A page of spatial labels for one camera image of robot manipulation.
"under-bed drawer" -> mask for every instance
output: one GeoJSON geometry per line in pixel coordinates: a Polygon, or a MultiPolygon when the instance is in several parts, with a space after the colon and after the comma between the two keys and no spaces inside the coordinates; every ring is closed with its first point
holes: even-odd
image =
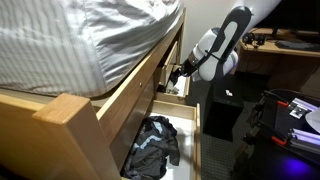
{"type": "Polygon", "coordinates": [[[177,61],[177,47],[178,42],[175,42],[172,46],[172,48],[168,50],[167,55],[165,55],[163,62],[159,64],[155,71],[155,82],[159,83],[160,85],[166,85],[170,76],[170,73],[172,72],[173,65],[177,61]]]}
{"type": "Polygon", "coordinates": [[[171,103],[186,105],[187,104],[186,99],[187,99],[187,96],[189,95],[189,86],[190,86],[190,77],[180,76],[177,84],[174,86],[175,89],[178,90],[178,94],[173,94],[173,93],[170,93],[169,91],[167,92],[158,91],[155,94],[155,99],[159,101],[164,101],[164,102],[171,102],[171,103]]]}
{"type": "Polygon", "coordinates": [[[146,116],[162,115],[178,131],[176,136],[180,150],[179,166],[167,163],[162,180],[201,179],[200,106],[191,107],[154,100],[146,116]]]}

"wooden drawer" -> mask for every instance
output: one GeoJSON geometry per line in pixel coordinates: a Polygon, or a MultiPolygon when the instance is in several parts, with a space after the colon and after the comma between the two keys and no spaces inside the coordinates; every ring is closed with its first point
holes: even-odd
{"type": "Polygon", "coordinates": [[[175,87],[179,89],[177,95],[163,92],[156,92],[155,99],[164,102],[186,105],[186,99],[189,95],[190,77],[179,77],[179,81],[175,87]]]}
{"type": "Polygon", "coordinates": [[[155,71],[155,82],[160,85],[166,85],[172,72],[173,65],[177,61],[177,44],[175,42],[170,51],[168,51],[168,55],[164,56],[164,61],[159,64],[155,71]]]}
{"type": "Polygon", "coordinates": [[[154,115],[167,117],[178,131],[176,137],[180,164],[172,166],[168,161],[167,172],[161,179],[201,179],[200,106],[191,107],[154,100],[146,117],[154,115]]]}

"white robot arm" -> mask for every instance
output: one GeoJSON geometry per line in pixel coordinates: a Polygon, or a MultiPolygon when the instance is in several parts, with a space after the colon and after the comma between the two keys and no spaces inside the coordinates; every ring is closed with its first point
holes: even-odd
{"type": "Polygon", "coordinates": [[[175,84],[179,76],[199,77],[205,81],[222,78],[238,62],[233,50],[238,40],[263,20],[281,0],[237,0],[221,28],[208,30],[193,48],[187,60],[170,80],[175,84]]]}

